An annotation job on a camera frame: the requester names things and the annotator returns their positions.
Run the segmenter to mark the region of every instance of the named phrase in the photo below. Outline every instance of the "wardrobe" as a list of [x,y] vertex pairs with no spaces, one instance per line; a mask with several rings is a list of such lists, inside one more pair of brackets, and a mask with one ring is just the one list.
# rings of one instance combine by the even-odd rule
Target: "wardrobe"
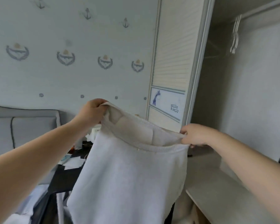
[[[280,158],[280,0],[159,0],[146,118],[216,128]],[[190,150],[173,223],[278,223],[209,148]]]

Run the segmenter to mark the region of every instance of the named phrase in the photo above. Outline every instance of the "wardrobe door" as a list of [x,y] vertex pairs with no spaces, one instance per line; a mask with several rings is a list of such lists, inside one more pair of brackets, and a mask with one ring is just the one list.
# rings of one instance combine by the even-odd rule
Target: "wardrobe door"
[[179,132],[190,122],[214,0],[159,0],[146,118]]

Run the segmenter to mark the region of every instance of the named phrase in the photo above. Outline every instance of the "ribbed neckline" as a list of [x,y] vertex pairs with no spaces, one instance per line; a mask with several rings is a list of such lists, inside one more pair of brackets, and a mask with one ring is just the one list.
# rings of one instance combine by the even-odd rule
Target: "ribbed neckline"
[[[135,115],[129,114],[120,108],[116,107],[110,102],[104,103],[103,105],[109,105],[115,109],[117,109],[123,116],[129,118],[132,121],[136,121],[141,125],[144,125],[145,127],[151,128],[154,131],[161,131],[162,134],[166,135],[174,135],[177,139],[182,139],[184,137],[183,134],[176,133],[173,131],[167,131],[164,130],[161,127],[158,127],[157,125],[150,123],[149,121],[142,119],[140,117],[137,117]],[[122,139],[126,143],[133,145],[139,149],[150,151],[150,152],[162,152],[162,153],[169,153],[169,152],[178,152],[180,150],[185,150],[188,149],[189,145],[183,145],[183,144],[176,144],[176,145],[171,145],[171,146],[154,146],[154,145],[148,145],[141,143],[137,140],[131,139],[130,137],[127,137],[126,135],[122,134],[118,127],[115,126],[109,119],[108,119],[108,114],[106,114],[103,119],[101,120],[101,124],[105,127],[107,127],[116,137]]]

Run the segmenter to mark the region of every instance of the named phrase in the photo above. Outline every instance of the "gray sofa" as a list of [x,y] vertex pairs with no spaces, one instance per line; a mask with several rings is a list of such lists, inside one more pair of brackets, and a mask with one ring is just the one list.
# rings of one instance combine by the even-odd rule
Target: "gray sofa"
[[[60,126],[60,113],[58,110],[28,110],[0,107],[0,155],[58,126]],[[49,184],[54,172],[55,168],[40,184]]]

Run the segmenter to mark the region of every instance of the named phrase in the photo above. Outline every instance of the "hanging rod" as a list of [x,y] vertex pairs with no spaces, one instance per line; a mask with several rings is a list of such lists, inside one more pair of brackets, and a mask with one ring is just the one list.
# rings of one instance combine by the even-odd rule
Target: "hanging rod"
[[253,10],[250,10],[244,14],[242,14],[242,20],[243,19],[246,19],[246,18],[249,18],[251,16],[255,16],[255,15],[258,15],[258,14],[261,14],[263,12],[266,12],[266,11],[269,11],[269,10],[272,10],[272,9],[275,9],[277,7],[280,6],[280,0],[275,0],[275,1],[272,1],[268,4],[265,4],[263,6],[260,6],[256,9],[253,9]]

